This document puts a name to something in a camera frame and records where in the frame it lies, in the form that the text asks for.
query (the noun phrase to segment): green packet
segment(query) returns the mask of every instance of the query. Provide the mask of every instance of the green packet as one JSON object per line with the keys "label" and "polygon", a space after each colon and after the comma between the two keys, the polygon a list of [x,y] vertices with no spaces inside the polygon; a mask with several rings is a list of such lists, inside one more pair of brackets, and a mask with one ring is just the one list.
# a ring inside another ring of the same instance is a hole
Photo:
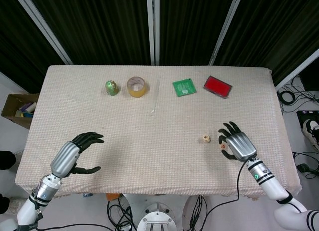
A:
{"label": "green packet", "polygon": [[173,86],[178,97],[196,93],[194,83],[191,79],[174,82]]}

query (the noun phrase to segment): beige tablecloth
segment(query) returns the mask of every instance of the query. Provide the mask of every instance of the beige tablecloth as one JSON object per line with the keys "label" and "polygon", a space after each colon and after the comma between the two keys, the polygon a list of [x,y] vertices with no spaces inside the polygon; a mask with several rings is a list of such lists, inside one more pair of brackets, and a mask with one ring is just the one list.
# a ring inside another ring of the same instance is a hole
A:
{"label": "beige tablecloth", "polygon": [[[233,86],[228,99],[203,89],[210,75]],[[127,92],[126,82],[132,76],[140,76],[148,84],[141,98]],[[177,97],[172,83],[188,78],[193,80],[197,93]],[[118,84],[119,94],[106,93],[107,80]],[[50,163],[66,141],[95,131],[104,135],[105,143],[84,151],[78,167],[101,166],[101,170],[92,175],[71,175],[63,180],[59,191],[235,194],[241,163],[227,160],[217,142],[218,129],[228,121],[238,124],[250,137],[259,158],[287,190],[300,190],[268,69],[51,66],[16,183],[31,190],[50,173]],[[211,136],[210,143],[203,142],[205,134]],[[246,169],[240,178],[240,193],[263,194]]]}

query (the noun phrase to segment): green can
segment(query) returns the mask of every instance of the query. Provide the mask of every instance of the green can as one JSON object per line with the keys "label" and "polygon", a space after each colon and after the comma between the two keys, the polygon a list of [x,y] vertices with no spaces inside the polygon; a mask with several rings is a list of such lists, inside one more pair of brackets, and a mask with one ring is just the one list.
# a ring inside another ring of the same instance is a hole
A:
{"label": "green can", "polygon": [[105,83],[105,88],[109,95],[113,96],[119,93],[119,89],[117,85],[112,80],[109,80],[108,82]]}

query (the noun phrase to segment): black curtain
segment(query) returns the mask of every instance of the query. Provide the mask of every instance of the black curtain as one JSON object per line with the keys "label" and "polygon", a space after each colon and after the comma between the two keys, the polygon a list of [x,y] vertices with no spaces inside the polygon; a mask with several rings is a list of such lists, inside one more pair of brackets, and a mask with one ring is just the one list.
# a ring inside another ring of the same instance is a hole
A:
{"label": "black curtain", "polygon": [[232,0],[160,0],[160,64],[208,65]]}
{"label": "black curtain", "polygon": [[277,85],[319,48],[319,0],[241,0],[214,65],[259,66]]}
{"label": "black curtain", "polygon": [[150,65],[146,0],[32,0],[74,64]]}
{"label": "black curtain", "polygon": [[17,0],[0,0],[0,14],[0,72],[38,93],[48,67],[64,63]]}

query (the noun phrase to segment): black cable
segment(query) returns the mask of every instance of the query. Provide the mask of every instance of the black cable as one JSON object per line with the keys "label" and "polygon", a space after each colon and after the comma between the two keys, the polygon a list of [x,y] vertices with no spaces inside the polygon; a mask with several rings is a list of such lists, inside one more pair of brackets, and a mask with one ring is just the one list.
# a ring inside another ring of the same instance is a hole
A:
{"label": "black cable", "polygon": [[116,231],[116,230],[120,231],[120,230],[121,230],[120,228],[125,227],[125,226],[127,226],[127,225],[131,225],[130,230],[132,230],[132,228],[133,228],[133,225],[132,225],[133,222],[131,222],[130,220],[124,220],[124,221],[121,222],[121,220],[122,220],[124,217],[126,217],[125,214],[126,214],[128,211],[129,211],[129,209],[126,209],[125,212],[122,214],[122,216],[120,217],[118,223],[117,223],[116,226],[115,226],[114,231]]}
{"label": "black cable", "polygon": [[291,79],[291,81],[290,81],[291,85],[293,85],[294,79],[295,79],[295,77]]}
{"label": "black cable", "polygon": [[203,196],[203,200],[204,200],[204,202],[205,202],[205,205],[206,205],[206,215],[208,214],[208,205],[207,205],[207,202],[206,202],[206,199],[205,199],[205,197]]}
{"label": "black cable", "polygon": [[307,102],[310,102],[310,101],[312,101],[312,100],[307,100],[307,101],[305,101],[304,103],[302,103],[300,106],[298,106],[296,109],[294,109],[294,110],[292,110],[292,111],[285,111],[285,110],[284,110],[284,112],[285,112],[285,113],[295,112],[295,111],[298,110],[303,104],[305,104],[305,103],[307,103]]}
{"label": "black cable", "polygon": [[[297,99],[293,104],[291,104],[291,105],[286,105],[286,106],[293,106],[293,105],[295,105],[298,101],[300,101],[300,100],[302,100],[302,99],[308,99],[308,98],[300,98],[300,99]],[[293,111],[286,111],[286,110],[284,110],[284,105],[283,105],[283,103],[282,102],[280,102],[280,105],[281,105],[281,113],[283,114],[283,113],[291,113],[291,112],[294,112],[294,111],[296,111],[300,106],[298,106],[295,110],[293,110]]]}
{"label": "black cable", "polygon": [[298,100],[300,100],[300,99],[309,99],[309,100],[312,100],[312,101],[316,101],[316,99],[315,99],[315,97],[314,96],[311,96],[311,95],[309,95],[309,94],[307,94],[307,93],[303,93],[303,92],[293,92],[292,90],[287,90],[287,89],[285,89],[285,88],[283,88],[284,89],[284,91],[287,91],[287,92],[291,92],[291,93],[293,93],[294,95],[297,95],[297,97],[295,97],[295,102],[294,103],[296,103]]}
{"label": "black cable", "polygon": [[247,163],[247,161],[248,160],[250,160],[251,158],[254,158],[256,155],[252,155],[252,156],[250,156],[248,159],[246,159],[245,161],[244,161],[244,163],[242,164],[242,166],[240,167],[240,170],[239,170],[239,172],[238,172],[238,176],[237,176],[237,198],[236,199],[234,199],[234,200],[231,200],[231,201],[227,201],[227,202],[223,202],[223,203],[220,203],[220,204],[218,204],[218,205],[216,205],[215,207],[213,207],[208,213],[207,213],[207,215],[206,215],[206,217],[205,217],[205,219],[204,219],[204,222],[203,222],[203,224],[202,224],[202,226],[201,226],[201,228],[200,228],[200,230],[199,231],[202,231],[203,230],[203,228],[204,228],[204,226],[205,226],[205,223],[206,223],[206,220],[207,220],[207,217],[208,217],[208,215],[215,209],[215,208],[217,208],[217,207],[219,207],[219,206],[222,206],[222,205],[225,205],[225,204],[229,204],[229,203],[232,203],[232,202],[235,202],[235,201],[238,201],[239,200],[239,178],[240,178],[240,173],[241,173],[241,171],[243,170],[243,168],[244,168],[244,166],[245,166],[245,164]]}
{"label": "black cable", "polygon": [[203,201],[205,202],[205,206],[206,206],[206,214],[208,212],[208,206],[207,206],[207,202],[206,199],[204,198],[203,195],[198,195],[197,200],[196,200],[196,204],[194,206],[191,218],[190,218],[190,222],[189,222],[189,229],[187,230],[183,230],[183,231],[195,231],[195,226],[196,223],[200,217],[200,213],[202,210],[202,206],[203,206]]}
{"label": "black cable", "polygon": [[134,222],[133,222],[133,215],[132,215],[132,210],[131,210],[131,206],[128,206],[126,208],[126,210],[124,208],[122,208],[122,205],[121,205],[121,202],[120,202],[120,198],[118,198],[118,203],[119,203],[119,206],[121,208],[121,211],[122,213],[125,215],[125,217],[131,222],[131,225],[133,226],[133,228],[136,230],[136,227],[134,225]]}
{"label": "black cable", "polygon": [[46,228],[46,229],[36,228],[36,230],[38,230],[38,231],[57,230],[57,229],[63,229],[63,228],[71,227],[71,226],[80,226],[80,225],[99,226],[99,227],[106,228],[106,229],[108,229],[108,230],[110,230],[110,231],[113,231],[111,228],[109,228],[109,227],[107,227],[107,226],[97,225],[97,224],[72,224],[72,225],[65,225],[65,226],[59,226],[59,227],[51,227],[51,228]]}
{"label": "black cable", "polygon": [[[312,158],[312,159],[317,163],[317,168],[316,168],[315,170],[318,171],[318,170],[319,170],[319,160],[316,159],[315,157],[311,156],[311,155],[307,155],[306,153],[313,153],[313,154],[319,155],[319,153],[311,152],[311,151],[301,152],[301,153],[292,151],[294,161],[295,161],[295,158],[296,158],[298,155],[304,155],[304,156],[310,157],[310,158]],[[315,177],[317,177],[317,175],[316,175],[316,174],[313,174],[313,173],[309,173],[309,174],[306,174],[306,175],[305,175],[305,178],[306,178],[306,179],[309,179],[309,180],[310,180],[310,179],[313,179],[313,178],[315,178]]]}
{"label": "black cable", "polygon": [[291,105],[286,105],[286,106],[287,106],[287,107],[288,107],[288,106],[293,106],[293,105],[295,105],[296,103],[298,103],[298,101],[301,101],[301,100],[304,100],[304,99],[309,100],[308,98],[305,98],[305,97],[299,98],[299,99],[297,99],[293,104],[291,104]]}
{"label": "black cable", "polygon": [[297,85],[293,85],[293,86],[286,86],[286,88],[292,92],[294,92],[292,89],[294,89],[297,93],[300,93],[302,95],[308,95],[309,97],[311,97],[311,99],[317,101],[317,99],[315,98],[315,96],[313,94],[311,94],[309,91],[306,91],[306,90],[302,90],[302,88],[300,86],[297,86]]}
{"label": "black cable", "polygon": [[[291,95],[291,101],[286,101],[284,100],[283,98],[283,95],[284,94],[290,94]],[[294,104],[294,102],[296,101],[296,97],[295,95],[291,92],[291,91],[287,91],[287,90],[284,90],[282,92],[279,93],[279,100],[281,103],[283,103],[284,105],[291,105],[291,104]]]}
{"label": "black cable", "polygon": [[284,105],[280,101],[279,101],[279,105],[280,105],[281,114],[283,115],[284,114]]}
{"label": "black cable", "polygon": [[112,207],[112,206],[117,206],[117,205],[111,205],[111,207],[109,207],[109,205],[110,205],[110,201],[108,201],[108,204],[107,204],[107,206],[106,206],[106,213],[107,213],[107,215],[108,215],[109,221],[110,221],[111,224],[115,227],[115,226],[116,226],[116,223],[113,221],[113,219],[112,219],[112,217],[111,217],[109,211],[111,210],[111,207]]}

